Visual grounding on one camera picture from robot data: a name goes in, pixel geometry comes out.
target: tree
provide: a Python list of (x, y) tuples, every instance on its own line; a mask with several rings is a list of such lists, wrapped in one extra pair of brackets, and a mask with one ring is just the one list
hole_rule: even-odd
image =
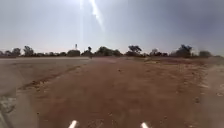
[(189, 58), (191, 57), (191, 50), (191, 46), (181, 45), (181, 47), (176, 51), (176, 56)]
[(113, 55), (113, 50), (109, 49), (107, 47), (101, 46), (96, 52), (96, 56), (112, 56)]
[(69, 57), (80, 56), (80, 51), (79, 50), (69, 50), (67, 53), (67, 56), (69, 56)]
[(0, 51), (0, 56), (4, 56), (4, 53), (3, 53), (3, 51)]
[(92, 48), (91, 47), (88, 47), (88, 51), (91, 52), (91, 50), (92, 50)]
[(116, 49), (113, 51), (113, 55), (118, 57), (118, 56), (122, 56), (122, 53), (118, 49)]
[(25, 52), (25, 56), (27, 56), (27, 57), (34, 55), (34, 50), (29, 46), (25, 46), (23, 51)]
[(49, 56), (55, 56), (55, 53), (54, 52), (49, 52)]
[(44, 53), (36, 53), (35, 56), (36, 57), (44, 57), (45, 55), (44, 55)]
[(156, 48), (152, 49), (152, 51), (150, 52), (150, 56), (155, 56), (157, 52), (158, 52), (158, 49)]
[(20, 50), (20, 48), (14, 48), (14, 49), (12, 50), (12, 55), (13, 55), (13, 56), (20, 56), (20, 55), (21, 55), (21, 50)]
[(9, 50), (5, 51), (5, 56), (12, 56), (12, 52)]
[(138, 45), (130, 45), (128, 46), (131, 52), (140, 53), (142, 49)]
[(199, 52), (199, 57), (208, 58), (211, 57), (212, 54), (209, 51), (203, 50)]
[(66, 56), (66, 55), (67, 55), (66, 52), (59, 53), (59, 56)]

